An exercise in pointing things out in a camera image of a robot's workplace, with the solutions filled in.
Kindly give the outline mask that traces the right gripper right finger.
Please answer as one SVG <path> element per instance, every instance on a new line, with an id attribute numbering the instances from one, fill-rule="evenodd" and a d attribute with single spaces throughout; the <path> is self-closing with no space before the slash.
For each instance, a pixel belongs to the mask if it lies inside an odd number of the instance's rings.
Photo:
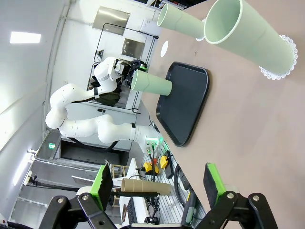
<path id="1" fill-rule="evenodd" d="M 241 229 L 278 229 L 265 195 L 244 197 L 227 190 L 216 164 L 206 163 L 203 185 L 211 209 L 195 229 L 225 229 L 230 221 L 238 222 Z"/>

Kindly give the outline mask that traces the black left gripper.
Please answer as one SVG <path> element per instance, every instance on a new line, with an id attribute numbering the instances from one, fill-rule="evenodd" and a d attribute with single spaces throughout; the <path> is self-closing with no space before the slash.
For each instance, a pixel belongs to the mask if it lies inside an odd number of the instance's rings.
<path id="1" fill-rule="evenodd" d="M 138 62 L 137 59 L 132 60 L 131 62 L 121 62 L 121 67 L 123 67 L 121 72 L 121 79 L 124 80 L 123 84 L 131 89 L 133 73 L 135 70 L 147 71 L 147 65 L 142 62 Z"/>

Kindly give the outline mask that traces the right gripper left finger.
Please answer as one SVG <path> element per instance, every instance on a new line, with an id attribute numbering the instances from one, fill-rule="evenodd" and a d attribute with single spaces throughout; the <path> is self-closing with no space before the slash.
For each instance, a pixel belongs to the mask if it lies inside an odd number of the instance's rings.
<path id="1" fill-rule="evenodd" d="M 82 222 L 87 222 L 91 229 L 118 229 L 105 213 L 112 187 L 109 166 L 101 166 L 88 192 L 81 191 L 72 199 L 51 199 L 39 229 L 76 229 Z"/>

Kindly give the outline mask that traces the pale green plastic cup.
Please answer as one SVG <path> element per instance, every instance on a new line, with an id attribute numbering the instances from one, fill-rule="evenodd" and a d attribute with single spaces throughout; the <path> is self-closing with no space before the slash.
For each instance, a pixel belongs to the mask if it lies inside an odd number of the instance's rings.
<path id="1" fill-rule="evenodd" d="M 204 25 L 208 43 L 281 75 L 293 66 L 290 45 L 245 0 L 217 0 Z"/>
<path id="2" fill-rule="evenodd" d="M 193 38 L 201 38 L 204 35 L 202 20 L 166 3 L 157 20 L 157 26 L 176 31 Z"/>
<path id="3" fill-rule="evenodd" d="M 133 74 L 131 89 L 135 91 L 168 96 L 172 90 L 172 82 L 164 78 L 136 70 Z"/>

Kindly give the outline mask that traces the wooden shoe shelf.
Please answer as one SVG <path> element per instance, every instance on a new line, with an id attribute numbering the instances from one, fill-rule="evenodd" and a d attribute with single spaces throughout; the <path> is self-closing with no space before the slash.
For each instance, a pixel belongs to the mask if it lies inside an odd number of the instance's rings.
<path id="1" fill-rule="evenodd" d="M 120 177 L 125 177 L 127 175 L 129 166 L 111 164 L 110 168 L 111 168 L 112 178 L 120 178 Z"/>

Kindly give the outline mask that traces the black grey handheld pendant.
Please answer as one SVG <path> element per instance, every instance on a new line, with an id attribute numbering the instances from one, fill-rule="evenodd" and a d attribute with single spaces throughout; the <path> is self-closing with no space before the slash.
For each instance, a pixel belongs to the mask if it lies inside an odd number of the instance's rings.
<path id="1" fill-rule="evenodd" d="M 181 220 L 182 225 L 185 226 L 191 225 L 196 204 L 197 204 L 197 195 L 195 194 L 193 189 L 190 189 L 184 205 L 184 210 Z"/>

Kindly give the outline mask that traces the dark hanging garments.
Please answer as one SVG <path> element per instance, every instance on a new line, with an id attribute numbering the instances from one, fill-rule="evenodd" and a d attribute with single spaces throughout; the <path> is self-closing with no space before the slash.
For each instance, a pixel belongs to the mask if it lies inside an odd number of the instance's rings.
<path id="1" fill-rule="evenodd" d="M 121 98 L 120 93 L 122 92 L 121 80 L 117 79 L 116 82 L 117 87 L 114 91 L 106 94 L 101 94 L 99 98 L 94 98 L 94 100 L 106 106 L 115 106 Z"/>

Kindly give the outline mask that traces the black metal clothes rack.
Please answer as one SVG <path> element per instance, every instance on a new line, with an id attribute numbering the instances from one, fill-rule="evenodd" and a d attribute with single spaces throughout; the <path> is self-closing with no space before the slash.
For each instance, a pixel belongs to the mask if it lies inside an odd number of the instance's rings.
<path id="1" fill-rule="evenodd" d="M 99 43 L 100 43 L 100 41 L 101 41 L 102 33 L 103 33 L 103 31 L 106 31 L 106 29 L 104 28 L 106 25 L 113 26 L 113 27 L 118 27 L 118 28 L 123 28 L 123 29 L 125 29 L 125 30 L 134 31 L 134 32 L 139 33 L 139 34 L 146 35 L 146 38 L 152 37 L 152 42 L 151 42 L 150 48 L 149 48 L 149 50 L 148 50 L 148 54 L 147 54 L 146 60 L 145 60 L 145 62 L 144 62 L 144 63 L 147 65 L 147 66 L 146 66 L 146 70 L 148 70 L 148 61 L 149 61 L 150 56 L 151 56 L 151 54 L 152 54 L 153 46 L 154 46 L 155 41 L 156 41 L 157 39 L 159 39 L 159 37 L 158 37 L 158 36 L 155 36 L 155 35 L 151 35 L 151 34 L 145 33 L 145 32 L 142 32 L 142 31 L 140 31 L 140 30 L 137 31 L 137 30 L 134 30 L 134 29 L 130 29 L 130 28 L 123 27 L 123 26 L 119 26 L 119 25 L 115 25 L 115 24 L 111 24 L 111 23 L 105 23 L 105 24 L 103 25 L 103 27 L 102 27 L 102 31 L 101 31 L 101 34 L 100 34 L 100 38 L 99 38 L 99 41 L 98 41 L 98 44 L 97 44 L 97 48 L 96 48 L 96 51 L 95 51 L 95 56 L 94 56 L 94 58 L 93 58 L 93 64 L 92 64 L 92 67 L 91 67 L 91 73 L 92 73 L 92 71 L 93 71 L 93 67 L 96 67 L 96 65 L 100 63 L 100 62 L 96 61 L 95 58 L 97 57 L 97 60 L 99 60 L 98 54 L 97 54 L 97 53 L 98 53 L 98 47 L 99 47 Z M 134 99 L 134 102 L 133 102 L 132 108 L 131 108 L 131 111 L 132 111 L 132 113 L 134 113 L 134 114 L 140 114 L 140 113 L 138 112 L 139 109 L 138 109 L 138 108 L 135 108 L 135 104 L 136 104 L 136 100 L 138 99 L 138 96 L 139 96 L 139 92 L 136 92 L 136 97 L 135 97 L 135 99 Z"/>

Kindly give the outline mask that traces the brown cardboard tube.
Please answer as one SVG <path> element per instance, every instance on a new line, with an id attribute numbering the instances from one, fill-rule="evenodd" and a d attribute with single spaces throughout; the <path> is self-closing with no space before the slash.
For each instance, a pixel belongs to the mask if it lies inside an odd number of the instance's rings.
<path id="1" fill-rule="evenodd" d="M 139 180 L 139 179 L 126 179 L 122 180 L 122 192 L 156 192 L 161 195 L 169 195 L 171 192 L 171 185 L 167 183 Z"/>

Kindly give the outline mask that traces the black flat controller box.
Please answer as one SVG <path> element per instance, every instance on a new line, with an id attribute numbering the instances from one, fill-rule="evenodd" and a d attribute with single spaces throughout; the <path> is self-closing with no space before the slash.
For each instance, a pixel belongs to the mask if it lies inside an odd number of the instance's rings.
<path id="1" fill-rule="evenodd" d="M 172 162 L 168 162 L 165 168 L 165 175 L 167 179 L 171 179 L 174 176 L 174 169 Z"/>

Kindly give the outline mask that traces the slatted aluminium mounting platform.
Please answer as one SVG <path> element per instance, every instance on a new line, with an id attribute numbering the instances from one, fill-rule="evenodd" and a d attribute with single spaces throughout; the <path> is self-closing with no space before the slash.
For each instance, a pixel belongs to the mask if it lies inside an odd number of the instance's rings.
<path id="1" fill-rule="evenodd" d="M 155 157 L 158 159 L 158 168 L 159 168 L 159 173 L 158 175 L 155 176 L 155 182 L 167 183 L 171 186 L 171 191 L 169 195 L 159 197 L 159 201 L 158 201 L 159 206 L 158 206 L 158 211 L 156 213 L 156 217 L 159 219 L 159 222 L 161 224 L 180 223 L 184 210 L 184 207 L 182 203 L 180 203 L 174 189 L 174 177 L 172 176 L 171 178 L 167 178 L 165 169 L 161 168 L 160 165 L 161 157 L 166 153 L 168 153 L 167 151 L 169 151 L 171 155 L 171 151 L 167 143 L 163 142 L 162 146 L 160 146 L 157 152 L 155 153 Z M 174 156 L 172 156 L 170 159 L 174 172 L 178 163 L 177 160 L 174 158 Z M 140 165 L 143 166 L 145 162 L 149 162 L 149 161 L 150 161 L 149 155 L 144 155 L 142 163 Z M 153 178 L 152 175 L 145 175 L 144 171 L 142 172 L 137 170 L 135 170 L 131 176 L 132 176 L 131 178 L 133 179 L 145 179 L 149 181 L 151 181 Z M 178 180 L 179 180 L 178 181 L 179 195 L 183 200 L 183 202 L 185 202 L 189 194 L 189 190 L 184 189 L 183 183 L 181 182 L 180 178 Z M 200 219 L 203 219 L 204 216 L 205 216 L 205 210 L 202 204 L 200 203 L 200 201 L 197 200 L 193 214 L 193 219 L 191 221 L 191 226 L 195 228 L 199 224 Z"/>

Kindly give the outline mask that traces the white floor appliance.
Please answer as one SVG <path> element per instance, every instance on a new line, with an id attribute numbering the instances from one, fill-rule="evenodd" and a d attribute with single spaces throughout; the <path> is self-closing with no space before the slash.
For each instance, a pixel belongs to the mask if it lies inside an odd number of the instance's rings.
<path id="1" fill-rule="evenodd" d="M 150 35 L 160 36 L 162 28 L 157 26 L 157 22 L 144 19 L 142 21 L 140 31 Z"/>

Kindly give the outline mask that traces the black plastic serving tray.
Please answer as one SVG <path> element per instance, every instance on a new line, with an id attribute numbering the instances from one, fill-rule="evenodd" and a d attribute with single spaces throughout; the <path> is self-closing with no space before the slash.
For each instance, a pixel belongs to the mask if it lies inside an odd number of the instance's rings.
<path id="1" fill-rule="evenodd" d="M 161 95 L 156 117 L 177 147 L 188 143 L 208 97 L 208 71 L 182 62 L 173 62 L 166 80 L 172 83 L 168 96 Z"/>

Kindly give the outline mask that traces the ceiling light panel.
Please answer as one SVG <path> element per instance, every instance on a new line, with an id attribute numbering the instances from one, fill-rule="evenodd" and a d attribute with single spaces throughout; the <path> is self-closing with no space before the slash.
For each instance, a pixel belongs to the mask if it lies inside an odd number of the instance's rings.
<path id="1" fill-rule="evenodd" d="M 10 35 L 11 44 L 23 44 L 23 43 L 40 43 L 41 34 L 12 31 Z"/>

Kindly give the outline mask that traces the grey metal wall box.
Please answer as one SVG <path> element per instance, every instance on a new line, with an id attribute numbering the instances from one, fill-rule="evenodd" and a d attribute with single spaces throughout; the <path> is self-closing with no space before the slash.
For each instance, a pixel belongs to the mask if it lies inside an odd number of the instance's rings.
<path id="1" fill-rule="evenodd" d="M 131 39 L 125 39 L 122 46 L 122 55 L 140 59 L 145 48 L 145 43 L 134 41 Z"/>

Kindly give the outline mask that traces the large steel wall panel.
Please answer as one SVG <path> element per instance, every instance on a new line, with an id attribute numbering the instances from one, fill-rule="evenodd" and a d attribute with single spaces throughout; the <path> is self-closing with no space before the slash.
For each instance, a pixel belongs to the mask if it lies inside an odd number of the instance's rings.
<path id="1" fill-rule="evenodd" d="M 100 6 L 92 27 L 94 29 L 123 35 L 129 17 L 130 13 Z"/>

